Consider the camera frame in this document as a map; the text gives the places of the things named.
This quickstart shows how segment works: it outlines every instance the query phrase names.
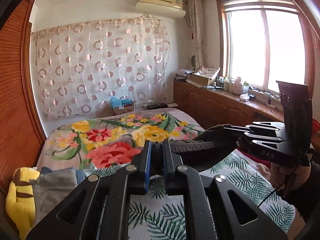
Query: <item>wall-mounted air conditioner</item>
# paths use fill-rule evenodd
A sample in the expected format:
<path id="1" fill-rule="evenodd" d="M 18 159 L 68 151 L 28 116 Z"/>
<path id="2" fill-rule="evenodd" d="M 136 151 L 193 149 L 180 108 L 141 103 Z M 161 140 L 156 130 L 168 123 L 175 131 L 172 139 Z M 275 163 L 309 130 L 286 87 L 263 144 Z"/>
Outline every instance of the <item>wall-mounted air conditioner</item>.
<path id="1" fill-rule="evenodd" d="M 183 18 L 186 14 L 182 10 L 182 0 L 138 0 L 136 10 L 170 18 Z"/>

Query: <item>red flower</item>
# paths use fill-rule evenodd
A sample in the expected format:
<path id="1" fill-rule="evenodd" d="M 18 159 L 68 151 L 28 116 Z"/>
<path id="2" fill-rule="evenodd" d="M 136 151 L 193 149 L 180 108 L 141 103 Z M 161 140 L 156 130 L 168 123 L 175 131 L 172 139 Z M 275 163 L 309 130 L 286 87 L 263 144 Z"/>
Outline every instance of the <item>red flower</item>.
<path id="1" fill-rule="evenodd" d="M 132 157 L 141 150 L 137 148 L 132 148 L 131 144 L 118 141 L 116 143 L 110 144 L 108 146 L 103 146 L 91 150 L 86 158 L 92 159 L 91 162 L 98 168 L 107 168 L 112 163 L 123 164 L 129 163 Z"/>
<path id="2" fill-rule="evenodd" d="M 87 133 L 88 139 L 93 142 L 104 141 L 105 137 L 111 137 L 108 129 L 91 130 Z"/>

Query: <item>blue cloth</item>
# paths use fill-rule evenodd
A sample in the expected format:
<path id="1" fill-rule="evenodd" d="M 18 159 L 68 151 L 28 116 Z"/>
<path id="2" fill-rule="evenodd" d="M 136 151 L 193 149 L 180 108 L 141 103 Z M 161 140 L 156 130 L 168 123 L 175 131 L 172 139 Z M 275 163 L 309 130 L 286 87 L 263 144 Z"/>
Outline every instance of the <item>blue cloth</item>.
<path id="1" fill-rule="evenodd" d="M 57 171 L 63 171 L 63 170 L 72 170 L 73 168 L 66 168 L 66 169 L 62 169 L 62 170 L 57 170 Z M 52 173 L 55 172 L 52 169 L 48 168 L 48 167 L 42 167 L 40 174 L 48 174 L 48 173 Z M 77 178 L 77 184 L 79 185 L 82 181 L 84 181 L 85 179 L 85 174 L 83 171 L 80 170 L 76 170 L 76 178 Z"/>
<path id="2" fill-rule="evenodd" d="M 116 108 L 116 107 L 121 107 L 121 106 L 124 106 L 124 105 L 131 105 L 132 104 L 132 100 L 131 99 L 118 99 L 116 97 L 112 97 L 110 99 L 110 104 L 112 106 L 112 108 Z"/>

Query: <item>window frame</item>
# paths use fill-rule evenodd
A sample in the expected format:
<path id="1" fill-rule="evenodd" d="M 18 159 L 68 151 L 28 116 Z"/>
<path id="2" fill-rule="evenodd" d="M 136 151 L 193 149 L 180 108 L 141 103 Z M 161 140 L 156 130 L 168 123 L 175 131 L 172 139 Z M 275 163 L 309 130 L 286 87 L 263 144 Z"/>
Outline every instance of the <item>window frame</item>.
<path id="1" fill-rule="evenodd" d="M 232 49 L 231 49 L 232 42 L 230 41 L 228 12 L 226 13 L 224 12 L 224 3 L 230 0 L 216 0 L 216 1 L 217 1 L 217 8 L 218 8 L 219 32 L 220 32 L 219 75 L 228 77 L 231 71 L 230 62 L 232 60 Z M 270 71 L 270 42 L 269 42 L 267 15 L 266 15 L 266 10 L 263 10 L 263 9 L 258 9 L 258 10 L 261 11 L 261 16 L 265 26 L 265 37 L 266 37 L 267 47 L 266 47 L 266 68 L 265 68 L 266 72 L 264 76 L 263 87 L 268 88 L 268 79 L 269 79 L 269 71 Z M 280 11 L 295 13 L 299 16 L 300 25 L 302 28 L 303 41 L 305 45 L 305 68 L 306 69 L 305 69 L 304 83 L 308 85 L 309 97 L 312 98 L 313 90 L 314 90 L 314 80 L 315 80 L 315 54 L 314 54 L 313 38 L 311 34 L 310 24 L 306 19 L 305 15 L 302 13 L 291 12 L 286 10 L 280 10 Z"/>

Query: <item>curtain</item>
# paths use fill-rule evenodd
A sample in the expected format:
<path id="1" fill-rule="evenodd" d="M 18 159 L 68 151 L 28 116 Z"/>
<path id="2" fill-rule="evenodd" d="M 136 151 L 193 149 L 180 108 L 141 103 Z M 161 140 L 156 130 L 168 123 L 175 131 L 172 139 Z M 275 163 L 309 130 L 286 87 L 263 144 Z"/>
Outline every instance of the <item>curtain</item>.
<path id="1" fill-rule="evenodd" d="M 98 112 L 112 96 L 166 101 L 170 42 L 159 19 L 107 19 L 33 35 L 42 110 L 48 117 Z"/>
<path id="2" fill-rule="evenodd" d="M 204 66 L 204 56 L 202 51 L 203 44 L 203 12 L 201 0 L 188 0 L 190 22 L 192 27 L 193 37 L 196 41 L 196 69 L 199 70 Z"/>

